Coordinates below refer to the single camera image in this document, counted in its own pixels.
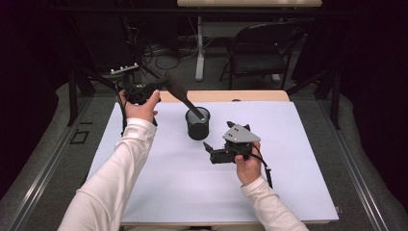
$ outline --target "person's right hand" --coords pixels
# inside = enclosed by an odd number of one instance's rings
[[[158,90],[155,90],[147,102],[145,102],[143,105],[134,105],[126,102],[127,100],[124,96],[124,90],[122,90],[119,95],[122,104],[125,106],[127,118],[137,117],[153,122],[153,116],[157,114],[157,112],[154,111],[154,108],[160,101],[160,92]]]
[[[259,142],[254,142],[252,154],[260,156],[258,152],[260,148],[261,144]],[[237,155],[235,157],[235,163],[237,164],[238,178],[244,186],[249,185],[261,176],[261,162],[255,157],[249,156],[248,160],[245,160],[243,155]]]

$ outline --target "white paper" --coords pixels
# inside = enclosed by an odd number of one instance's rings
[[[292,102],[194,103],[210,114],[204,141],[221,149],[226,121],[261,138],[261,152],[272,169],[273,188],[303,221],[337,220],[338,215]],[[235,164],[213,165],[203,141],[189,138],[182,103],[159,103],[158,131],[132,192],[122,222],[215,223],[258,221],[241,193]],[[114,152],[122,117],[115,105],[89,175]]]

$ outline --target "white shirt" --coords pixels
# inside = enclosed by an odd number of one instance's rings
[[[146,120],[127,119],[127,127],[115,145],[114,154],[76,192],[59,230],[118,230],[156,130],[156,126]],[[264,177],[242,187],[242,192],[254,205],[267,231],[307,230]]]

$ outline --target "table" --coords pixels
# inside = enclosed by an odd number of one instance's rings
[[[262,140],[261,152],[271,167],[273,187],[304,222],[339,219],[321,176],[300,118],[282,90],[189,91],[196,107],[211,113],[214,149],[227,120],[251,126]],[[156,109],[158,131],[122,218],[122,225],[222,225],[259,222],[243,197],[234,164],[212,165],[202,141],[187,135],[188,108],[168,92],[161,92]],[[89,171],[91,176],[114,151],[120,138],[117,104]]]
[[[321,0],[178,0],[177,5],[179,7],[190,8],[206,8],[206,7],[234,7],[234,8],[316,8],[321,6]],[[216,36],[216,37],[233,37],[243,27],[251,26],[252,23],[234,23],[234,22],[220,22],[220,23],[208,23],[209,29],[206,31],[206,25],[202,21],[202,17],[198,17],[197,23],[197,35],[198,35],[198,58],[197,68],[195,71],[195,80],[203,80],[204,69],[204,50],[203,50],[203,37],[204,36]]]

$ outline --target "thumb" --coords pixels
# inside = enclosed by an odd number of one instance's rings
[[[237,169],[245,168],[245,160],[243,159],[243,155],[235,156],[235,164],[237,165]]]
[[[144,107],[147,108],[149,111],[153,111],[156,104],[160,101],[160,92],[159,90],[153,91],[150,98],[143,104]]]

